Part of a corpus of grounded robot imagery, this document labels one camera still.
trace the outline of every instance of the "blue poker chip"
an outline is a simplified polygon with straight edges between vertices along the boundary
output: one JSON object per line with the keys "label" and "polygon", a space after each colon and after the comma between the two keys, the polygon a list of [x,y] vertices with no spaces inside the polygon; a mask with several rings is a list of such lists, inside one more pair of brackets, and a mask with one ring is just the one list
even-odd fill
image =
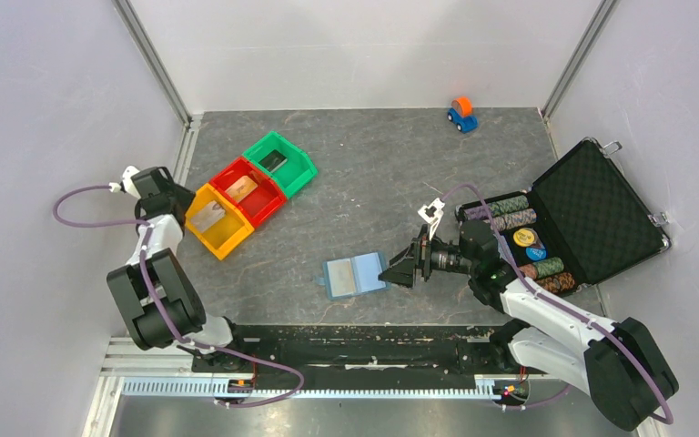
{"label": "blue poker chip", "polygon": [[526,248],[526,256],[532,261],[540,261],[548,258],[548,250],[545,250],[543,245],[539,248]]}

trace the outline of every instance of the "gray floor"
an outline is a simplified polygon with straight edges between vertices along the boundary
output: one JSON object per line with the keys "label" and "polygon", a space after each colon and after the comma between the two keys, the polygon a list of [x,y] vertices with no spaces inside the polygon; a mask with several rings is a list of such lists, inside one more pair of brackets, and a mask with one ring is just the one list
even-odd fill
{"label": "gray floor", "polygon": [[[329,301],[315,283],[322,263],[382,250],[415,236],[417,209],[461,182],[485,196],[529,187],[554,162],[532,108],[478,109],[481,126],[458,132],[446,109],[263,111],[205,115],[187,185],[199,188],[270,130],[305,150],[318,176],[225,260],[186,238],[178,256],[211,314],[239,323],[502,324],[461,275],[435,272],[414,290]],[[439,227],[456,237],[451,211]],[[571,297],[601,313],[595,290]]]}
{"label": "gray floor", "polygon": [[[536,381],[531,401],[553,396],[559,382]],[[199,398],[124,397],[112,436],[625,437],[582,392],[539,410],[506,412],[487,401],[299,400],[227,411]]]}

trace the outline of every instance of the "yellow poker chip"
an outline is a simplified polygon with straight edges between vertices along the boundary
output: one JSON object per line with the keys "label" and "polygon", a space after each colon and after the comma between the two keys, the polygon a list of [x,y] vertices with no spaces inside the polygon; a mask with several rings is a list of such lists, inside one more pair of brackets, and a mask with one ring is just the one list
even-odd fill
{"label": "yellow poker chip", "polygon": [[522,248],[528,248],[537,241],[537,233],[529,228],[523,228],[515,231],[513,241]]}

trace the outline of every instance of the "yellow bin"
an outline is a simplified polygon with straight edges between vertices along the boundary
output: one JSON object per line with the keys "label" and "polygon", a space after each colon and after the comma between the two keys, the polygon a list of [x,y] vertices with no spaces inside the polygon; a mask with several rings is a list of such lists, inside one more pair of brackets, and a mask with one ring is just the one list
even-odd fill
{"label": "yellow bin", "polygon": [[253,233],[239,209],[210,184],[197,190],[186,213],[186,226],[218,259],[224,259],[243,239]]}

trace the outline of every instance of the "toy car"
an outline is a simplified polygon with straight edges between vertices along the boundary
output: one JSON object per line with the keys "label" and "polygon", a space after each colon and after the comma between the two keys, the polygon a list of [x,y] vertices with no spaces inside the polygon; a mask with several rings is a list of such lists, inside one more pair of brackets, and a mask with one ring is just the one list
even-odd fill
{"label": "toy car", "polygon": [[463,134],[478,127],[478,118],[472,114],[472,105],[467,97],[452,100],[451,109],[449,109],[449,115],[446,118],[457,125],[457,130]]}

